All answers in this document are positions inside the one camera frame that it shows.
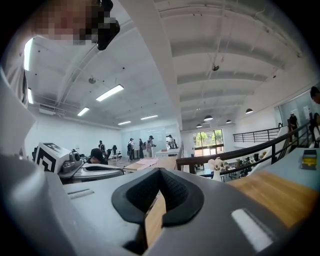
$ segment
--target black metal railing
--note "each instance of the black metal railing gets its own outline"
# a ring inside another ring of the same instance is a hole
[[[233,135],[234,142],[269,142],[277,138],[280,128],[256,130],[251,132],[236,133]]]
[[[252,146],[252,147],[247,147],[231,152],[226,152],[226,153],[220,153],[220,154],[214,154],[214,155],[205,155],[205,156],[197,156],[197,157],[187,157],[187,158],[178,158],[176,160],[177,164],[177,169],[181,170],[182,166],[187,166],[189,165],[189,172],[192,174],[196,174],[195,172],[195,165],[204,165],[206,164],[210,159],[216,159],[217,157],[220,157],[221,160],[229,160],[229,159],[234,159],[234,158],[239,158],[243,156],[247,156],[259,151],[262,151],[266,148],[271,147],[271,155],[264,157],[263,159],[256,161],[251,164],[246,164],[244,166],[241,166],[240,168],[232,169],[232,170],[227,170],[227,171],[222,171],[220,172],[220,175],[225,175],[225,174],[231,174],[235,173],[238,171],[242,171],[244,169],[256,166],[268,159],[271,159],[271,164],[274,164],[277,161],[277,155],[283,152],[284,150],[287,150],[289,147],[295,145],[296,147],[308,147],[309,142],[312,141],[311,138],[311,133],[309,131],[309,122],[304,124],[303,126],[299,127],[298,129],[295,129],[291,132],[288,132],[278,138],[275,138],[273,140]],[[294,139],[290,143],[286,143],[285,146],[282,147],[282,149],[276,151],[276,144],[286,140],[287,138],[290,138],[292,136]],[[213,174],[205,174],[201,175],[203,177],[213,177]]]

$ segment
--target wooden tabletop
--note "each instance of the wooden tabletop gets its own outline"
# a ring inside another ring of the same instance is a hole
[[[319,196],[312,188],[265,170],[228,184],[265,206],[288,228],[310,215]]]
[[[176,166],[176,159],[177,159],[176,156],[160,157],[159,161],[156,164],[150,166],[150,168],[165,168],[168,170],[174,170]],[[132,163],[124,167],[123,169],[126,172],[133,173],[133,172],[136,172],[137,169],[140,168],[141,166],[143,166],[143,164]]]

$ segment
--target gray plastic surface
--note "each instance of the gray plastic surface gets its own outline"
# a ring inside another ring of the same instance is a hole
[[[140,237],[138,224],[124,221],[111,196],[121,185],[152,169],[111,179],[62,186],[54,173],[31,162],[0,157],[1,196],[20,230],[42,255],[134,255],[123,247]],[[164,227],[145,256],[255,255],[252,245],[231,217],[247,209],[276,238],[286,233],[282,222],[234,187],[181,171],[170,170],[201,188],[204,204],[188,223]]]

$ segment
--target black hair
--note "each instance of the black hair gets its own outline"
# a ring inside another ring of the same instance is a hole
[[[317,87],[312,86],[311,90],[310,90],[310,96],[311,98],[315,97],[317,94],[320,94],[320,91]]]

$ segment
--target staircase railing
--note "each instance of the staircase railing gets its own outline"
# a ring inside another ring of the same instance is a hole
[[[253,142],[253,143],[261,143],[261,142],[269,142],[274,140],[280,128],[272,128],[265,130],[256,130],[251,132],[244,133],[236,133],[233,135],[234,142]]]
[[[239,150],[235,150],[235,151],[230,151],[230,152],[226,152],[226,153],[219,153],[219,154],[214,154],[214,155],[178,158],[176,160],[177,169],[181,171],[182,166],[189,165],[189,172],[192,174],[196,174],[195,165],[204,165],[210,159],[216,159],[217,157],[220,157],[221,160],[229,160],[229,159],[239,158],[239,157],[247,156],[247,155],[262,151],[262,150],[269,148],[269,147],[271,147],[271,155],[270,156],[264,157],[259,161],[256,161],[251,164],[247,164],[247,165],[242,166],[240,168],[222,171],[220,173],[220,175],[235,173],[235,172],[256,166],[257,164],[262,163],[268,159],[271,159],[271,164],[274,164],[277,161],[277,155],[280,154],[281,152],[283,152],[284,150],[287,150],[292,145],[295,144],[297,147],[299,147],[301,145],[304,145],[304,146],[309,145],[309,141],[312,140],[311,138],[309,138],[309,136],[311,135],[310,131],[309,131],[309,125],[310,125],[310,122],[307,122],[303,126],[297,128],[291,132],[288,132],[278,138],[275,138],[273,140],[270,140],[270,141],[252,146],[252,147],[247,147],[247,148],[243,148],[243,149],[239,149]],[[284,146],[282,149],[280,149],[279,151],[276,152],[276,144],[278,144],[278,143],[280,143],[280,142],[282,142],[292,136],[296,136],[295,139],[293,139],[292,142],[288,143],[286,146]],[[213,177],[213,174],[205,174],[205,175],[201,175],[201,176]]]

